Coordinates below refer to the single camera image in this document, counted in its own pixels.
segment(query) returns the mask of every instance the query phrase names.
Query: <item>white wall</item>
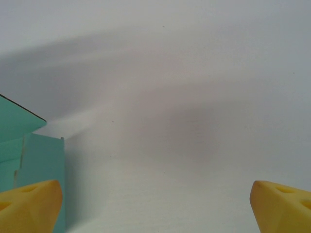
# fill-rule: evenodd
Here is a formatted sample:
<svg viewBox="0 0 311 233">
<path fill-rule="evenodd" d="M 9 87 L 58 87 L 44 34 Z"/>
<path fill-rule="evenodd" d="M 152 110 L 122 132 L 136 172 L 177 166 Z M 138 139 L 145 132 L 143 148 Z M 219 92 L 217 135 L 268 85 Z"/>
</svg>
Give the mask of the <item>white wall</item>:
<svg viewBox="0 0 311 233">
<path fill-rule="evenodd" d="M 311 189 L 311 2 L 10 1 L 0 92 L 67 138 L 69 231 L 259 232 Z"/>
</svg>

